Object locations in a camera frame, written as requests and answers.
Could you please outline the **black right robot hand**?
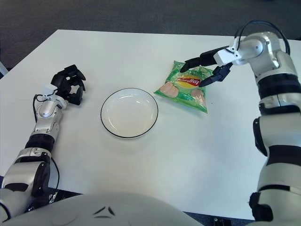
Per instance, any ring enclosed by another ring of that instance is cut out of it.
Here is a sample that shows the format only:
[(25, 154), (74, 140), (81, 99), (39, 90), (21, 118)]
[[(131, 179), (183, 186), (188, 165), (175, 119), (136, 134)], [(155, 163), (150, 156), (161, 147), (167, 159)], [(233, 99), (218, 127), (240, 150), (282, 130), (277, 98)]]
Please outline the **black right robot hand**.
[[(216, 65), (217, 62), (214, 59), (214, 54), (216, 54), (219, 50), (223, 50), (228, 48), (229, 46), (220, 47), (217, 49), (213, 49), (207, 52), (204, 52), (200, 54), (199, 57), (189, 59), (185, 61), (184, 66), (180, 69), (181, 73), (184, 73), (188, 71), (191, 68), (195, 68), (198, 66), (210, 66), (210, 65)], [(208, 86), (214, 82), (222, 82), (226, 76), (230, 73), (230, 68), (232, 67), (232, 63), (223, 65), (223, 66), (217, 66), (213, 72), (212, 75), (200, 82), (198, 85), (199, 87), (205, 87)]]

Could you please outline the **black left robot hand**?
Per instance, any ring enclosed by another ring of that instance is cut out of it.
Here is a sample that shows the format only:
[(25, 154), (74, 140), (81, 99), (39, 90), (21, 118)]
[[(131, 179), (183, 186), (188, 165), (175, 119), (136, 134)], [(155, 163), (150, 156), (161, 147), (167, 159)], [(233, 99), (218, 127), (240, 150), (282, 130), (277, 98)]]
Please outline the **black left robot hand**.
[(71, 65), (55, 74), (51, 84), (57, 87), (57, 96), (70, 104), (80, 105), (83, 92), (86, 90), (83, 83), (85, 80), (85, 76), (76, 65)]

